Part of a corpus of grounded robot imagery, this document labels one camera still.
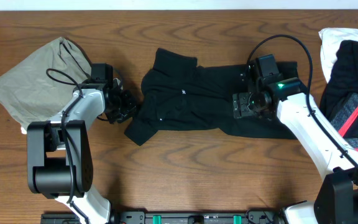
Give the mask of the black Sydrogen polo shirt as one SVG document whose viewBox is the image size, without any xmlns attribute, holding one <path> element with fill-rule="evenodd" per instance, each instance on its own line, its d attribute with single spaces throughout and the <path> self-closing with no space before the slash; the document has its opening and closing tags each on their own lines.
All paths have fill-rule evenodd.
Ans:
<svg viewBox="0 0 358 224">
<path fill-rule="evenodd" d="M 154 65 L 142 80 L 143 104 L 124 131 L 141 146 L 160 130 L 219 128 L 232 136 L 294 139 L 276 119 L 236 119 L 232 96 L 248 91 L 246 65 L 202 67 L 195 57 L 159 48 Z"/>
</svg>

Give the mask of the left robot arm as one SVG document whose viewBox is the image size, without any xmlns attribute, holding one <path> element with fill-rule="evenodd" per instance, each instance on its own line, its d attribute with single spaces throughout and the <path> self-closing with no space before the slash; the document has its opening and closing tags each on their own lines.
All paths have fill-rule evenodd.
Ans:
<svg viewBox="0 0 358 224">
<path fill-rule="evenodd" d="M 46 213 L 41 223 L 119 223 L 121 218 L 93 184 L 88 130 L 101 114 L 122 123 L 137 109 L 129 90 L 80 84 L 56 115 L 27 128 L 27 180 L 31 192 L 54 199 L 70 213 Z"/>
</svg>

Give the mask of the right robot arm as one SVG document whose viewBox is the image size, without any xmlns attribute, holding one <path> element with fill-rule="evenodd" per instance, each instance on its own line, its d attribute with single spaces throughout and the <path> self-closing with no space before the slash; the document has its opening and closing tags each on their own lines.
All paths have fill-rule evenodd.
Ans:
<svg viewBox="0 0 358 224">
<path fill-rule="evenodd" d="M 283 209 L 283 222 L 358 223 L 358 151 L 321 114 L 299 78 L 284 79 L 275 64 L 266 73 L 249 65 L 245 75 L 249 91 L 233 97 L 235 118 L 276 117 L 299 140 L 323 180 L 315 201 Z"/>
</svg>

